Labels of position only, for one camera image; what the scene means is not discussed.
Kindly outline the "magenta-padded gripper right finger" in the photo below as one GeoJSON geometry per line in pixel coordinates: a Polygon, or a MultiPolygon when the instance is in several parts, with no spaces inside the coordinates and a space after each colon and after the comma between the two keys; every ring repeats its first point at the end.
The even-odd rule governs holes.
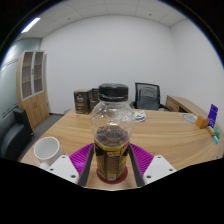
{"type": "Polygon", "coordinates": [[[162,155],[153,156],[134,144],[129,144],[129,155],[138,187],[176,172],[176,169],[162,155]]]}

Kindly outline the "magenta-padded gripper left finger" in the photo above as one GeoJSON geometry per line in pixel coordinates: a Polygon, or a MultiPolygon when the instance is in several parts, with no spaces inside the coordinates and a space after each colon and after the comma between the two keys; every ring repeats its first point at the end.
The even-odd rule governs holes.
{"type": "Polygon", "coordinates": [[[60,156],[47,171],[74,184],[85,187],[93,154],[94,144],[91,143],[70,156],[60,156]]]}

